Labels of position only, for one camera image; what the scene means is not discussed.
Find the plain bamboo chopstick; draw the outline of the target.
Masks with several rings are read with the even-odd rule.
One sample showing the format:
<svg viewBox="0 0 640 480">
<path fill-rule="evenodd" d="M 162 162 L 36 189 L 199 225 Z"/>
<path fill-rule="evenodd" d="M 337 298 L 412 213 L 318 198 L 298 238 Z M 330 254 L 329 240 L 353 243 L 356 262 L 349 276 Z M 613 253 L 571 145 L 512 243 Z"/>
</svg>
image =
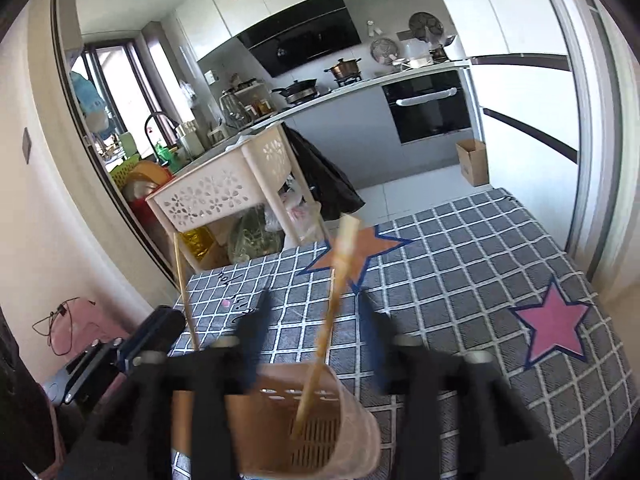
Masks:
<svg viewBox="0 0 640 480">
<path fill-rule="evenodd" d="M 193 321 L 191 303 L 190 303 L 190 295 L 188 291 L 188 286 L 186 286 L 186 274 L 184 273 L 183 263 L 182 263 L 182 251 L 180 246 L 180 233 L 173 232 L 172 233 L 172 242 L 174 243 L 174 253 L 175 253 L 175 267 L 178 278 L 178 284 L 180 287 L 180 295 L 183 304 L 183 313 L 186 318 L 186 326 L 188 326 L 188 330 L 192 339 L 193 349 L 194 351 L 200 351 L 200 340 L 198 339 L 198 333 L 195 329 L 195 324 Z"/>
</svg>

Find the pink plastic utensil holder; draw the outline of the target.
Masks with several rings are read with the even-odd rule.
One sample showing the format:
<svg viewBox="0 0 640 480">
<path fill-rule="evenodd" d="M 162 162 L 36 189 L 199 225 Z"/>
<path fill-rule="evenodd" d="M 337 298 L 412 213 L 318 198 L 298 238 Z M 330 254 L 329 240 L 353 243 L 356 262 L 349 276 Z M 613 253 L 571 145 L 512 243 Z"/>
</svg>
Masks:
<svg viewBox="0 0 640 480">
<path fill-rule="evenodd" d="M 375 471 L 380 428 L 325 365 L 296 425 L 309 363 L 264 364 L 247 385 L 222 378 L 231 449 L 239 473 L 263 479 L 357 479 Z"/>
</svg>

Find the patterned bamboo chopstick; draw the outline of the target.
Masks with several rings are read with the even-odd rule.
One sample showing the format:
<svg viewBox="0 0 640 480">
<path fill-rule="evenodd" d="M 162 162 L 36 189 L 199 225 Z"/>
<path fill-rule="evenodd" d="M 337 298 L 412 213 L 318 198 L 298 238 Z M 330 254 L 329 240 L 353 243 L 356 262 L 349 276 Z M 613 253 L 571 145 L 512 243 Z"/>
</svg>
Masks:
<svg viewBox="0 0 640 480">
<path fill-rule="evenodd" d="M 306 420 L 314 403 L 314 392 L 318 386 L 324 360 L 329 350 L 337 311 L 340 308 L 341 296 L 348 284 L 352 262 L 356 252 L 360 221 L 345 214 L 338 224 L 337 237 L 332 246 L 333 258 L 331 263 L 331 287 L 328 307 L 324 317 L 322 329 L 317 336 L 316 358 L 312 363 L 300 397 L 296 411 L 291 438 L 297 439 L 302 433 Z"/>
</svg>

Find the black kitchen faucet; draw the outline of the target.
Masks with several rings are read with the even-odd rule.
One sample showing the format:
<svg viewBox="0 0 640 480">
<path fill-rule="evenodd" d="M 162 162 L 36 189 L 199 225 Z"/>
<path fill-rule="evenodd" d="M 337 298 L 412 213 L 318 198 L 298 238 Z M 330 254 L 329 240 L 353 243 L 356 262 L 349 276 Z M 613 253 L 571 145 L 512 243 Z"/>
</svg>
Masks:
<svg viewBox="0 0 640 480">
<path fill-rule="evenodd" d="M 149 114 L 145 119 L 143 129 L 153 153 L 156 153 L 157 145 L 164 148 L 174 148 L 177 145 L 178 125 L 179 123 L 165 112 Z"/>
</svg>

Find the yellow oil bottle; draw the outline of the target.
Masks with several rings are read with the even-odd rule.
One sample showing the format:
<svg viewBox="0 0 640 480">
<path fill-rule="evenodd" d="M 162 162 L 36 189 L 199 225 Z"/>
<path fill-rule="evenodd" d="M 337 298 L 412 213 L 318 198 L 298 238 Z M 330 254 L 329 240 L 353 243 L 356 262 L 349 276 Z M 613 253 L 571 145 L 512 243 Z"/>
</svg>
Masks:
<svg viewBox="0 0 640 480">
<path fill-rule="evenodd" d="M 207 226 L 180 233 L 180 237 L 190 254 L 196 261 L 201 262 L 207 253 L 215 246 L 216 240 Z"/>
</svg>

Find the grey checked tablecloth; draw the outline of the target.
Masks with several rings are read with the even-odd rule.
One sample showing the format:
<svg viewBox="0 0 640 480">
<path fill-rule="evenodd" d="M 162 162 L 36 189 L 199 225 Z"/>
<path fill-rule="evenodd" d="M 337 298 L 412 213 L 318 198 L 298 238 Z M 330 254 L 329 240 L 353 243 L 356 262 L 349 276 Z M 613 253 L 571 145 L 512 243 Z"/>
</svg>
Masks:
<svg viewBox="0 0 640 480">
<path fill-rule="evenodd" d="M 620 337 L 582 271 L 505 190 L 491 190 L 379 224 L 401 246 L 376 252 L 362 284 L 401 333 L 447 353 L 485 350 L 537 417 L 577 479 L 593 479 L 623 441 L 639 407 Z M 195 275 L 196 329 L 178 356 L 232 329 L 270 287 L 274 307 L 262 360 L 309 359 L 328 299 L 329 274 L 314 268 L 316 243 Z M 588 311 L 578 325 L 581 358 L 555 351 L 525 362 L 530 331 L 513 309 L 538 304 L 550 282 Z"/>
</svg>

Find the black hanging bag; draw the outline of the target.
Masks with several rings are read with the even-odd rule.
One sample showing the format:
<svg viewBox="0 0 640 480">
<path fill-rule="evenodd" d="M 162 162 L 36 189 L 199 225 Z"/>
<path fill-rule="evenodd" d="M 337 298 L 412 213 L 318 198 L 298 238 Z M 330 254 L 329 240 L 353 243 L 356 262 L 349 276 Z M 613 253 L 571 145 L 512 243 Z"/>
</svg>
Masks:
<svg viewBox="0 0 640 480">
<path fill-rule="evenodd" d="M 311 195 L 321 205 L 324 220 L 338 220 L 342 214 L 353 214 L 366 204 L 346 174 L 314 144 L 287 124 L 282 127 Z"/>
</svg>

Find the cardboard box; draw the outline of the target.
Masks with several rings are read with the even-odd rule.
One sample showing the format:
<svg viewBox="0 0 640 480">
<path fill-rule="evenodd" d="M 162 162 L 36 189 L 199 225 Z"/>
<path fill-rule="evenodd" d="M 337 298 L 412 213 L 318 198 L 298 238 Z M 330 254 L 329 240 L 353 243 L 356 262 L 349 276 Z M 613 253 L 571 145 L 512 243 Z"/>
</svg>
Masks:
<svg viewBox="0 0 640 480">
<path fill-rule="evenodd" d="M 470 185 L 489 183 L 486 145 L 476 139 L 466 139 L 456 144 L 462 176 Z"/>
</svg>

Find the black built-in oven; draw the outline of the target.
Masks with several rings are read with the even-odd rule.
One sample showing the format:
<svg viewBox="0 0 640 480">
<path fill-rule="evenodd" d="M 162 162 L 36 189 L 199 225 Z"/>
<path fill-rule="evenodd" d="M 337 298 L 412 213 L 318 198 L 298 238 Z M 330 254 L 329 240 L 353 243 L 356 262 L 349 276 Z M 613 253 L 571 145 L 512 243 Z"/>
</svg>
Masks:
<svg viewBox="0 0 640 480">
<path fill-rule="evenodd" d="M 382 90 L 401 144 L 471 127 L 456 70 L 383 84 Z"/>
</svg>

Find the black wok pan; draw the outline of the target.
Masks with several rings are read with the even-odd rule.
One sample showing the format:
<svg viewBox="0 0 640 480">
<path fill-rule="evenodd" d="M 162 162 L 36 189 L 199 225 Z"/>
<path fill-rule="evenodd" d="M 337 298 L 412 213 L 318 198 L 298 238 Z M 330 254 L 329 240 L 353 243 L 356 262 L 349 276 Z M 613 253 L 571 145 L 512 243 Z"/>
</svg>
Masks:
<svg viewBox="0 0 640 480">
<path fill-rule="evenodd" d="M 316 96 L 318 94 L 316 82 L 315 79 L 296 80 L 287 87 L 273 88 L 271 92 L 280 94 L 288 104 L 293 105 Z"/>
</svg>

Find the copper pot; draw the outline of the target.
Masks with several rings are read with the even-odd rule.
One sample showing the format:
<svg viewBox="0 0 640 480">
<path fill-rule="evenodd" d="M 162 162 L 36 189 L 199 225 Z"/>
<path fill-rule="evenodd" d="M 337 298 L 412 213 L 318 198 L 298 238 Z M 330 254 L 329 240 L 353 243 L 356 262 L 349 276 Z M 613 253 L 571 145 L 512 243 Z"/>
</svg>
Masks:
<svg viewBox="0 0 640 480">
<path fill-rule="evenodd" d="M 360 75 L 358 62 L 359 58 L 352 58 L 351 60 L 339 58 L 333 66 L 326 69 L 326 73 L 330 73 L 335 80 L 358 77 Z"/>
</svg>

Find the black range hood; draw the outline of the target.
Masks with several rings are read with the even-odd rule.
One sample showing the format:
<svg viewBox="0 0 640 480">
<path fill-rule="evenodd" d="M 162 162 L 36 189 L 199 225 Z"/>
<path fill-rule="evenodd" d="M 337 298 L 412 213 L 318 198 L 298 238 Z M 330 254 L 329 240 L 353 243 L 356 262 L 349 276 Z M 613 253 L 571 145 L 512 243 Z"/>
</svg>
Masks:
<svg viewBox="0 0 640 480">
<path fill-rule="evenodd" d="M 305 0 L 245 29 L 238 39 L 271 77 L 360 44 L 344 0 Z"/>
</svg>

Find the white refrigerator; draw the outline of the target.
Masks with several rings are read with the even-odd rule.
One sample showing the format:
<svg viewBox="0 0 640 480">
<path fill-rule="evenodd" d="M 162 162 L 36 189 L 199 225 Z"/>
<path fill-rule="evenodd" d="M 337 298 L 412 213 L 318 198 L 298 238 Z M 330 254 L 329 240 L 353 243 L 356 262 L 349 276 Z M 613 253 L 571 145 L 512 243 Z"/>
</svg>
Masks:
<svg viewBox="0 0 640 480">
<path fill-rule="evenodd" d="M 444 0 L 470 72 L 489 182 L 517 198 L 560 247 L 578 183 L 574 76 L 550 0 Z"/>
</svg>

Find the small desk fan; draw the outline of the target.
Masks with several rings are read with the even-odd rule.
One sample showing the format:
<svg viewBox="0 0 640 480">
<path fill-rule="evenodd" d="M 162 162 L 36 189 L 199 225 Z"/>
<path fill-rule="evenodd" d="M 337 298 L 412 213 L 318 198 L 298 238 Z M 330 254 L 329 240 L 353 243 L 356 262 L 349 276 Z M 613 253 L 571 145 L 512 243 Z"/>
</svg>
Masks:
<svg viewBox="0 0 640 480">
<path fill-rule="evenodd" d="M 425 42 L 439 42 L 444 34 L 444 25 L 435 15 L 420 11 L 413 13 L 408 21 L 412 36 Z"/>
</svg>

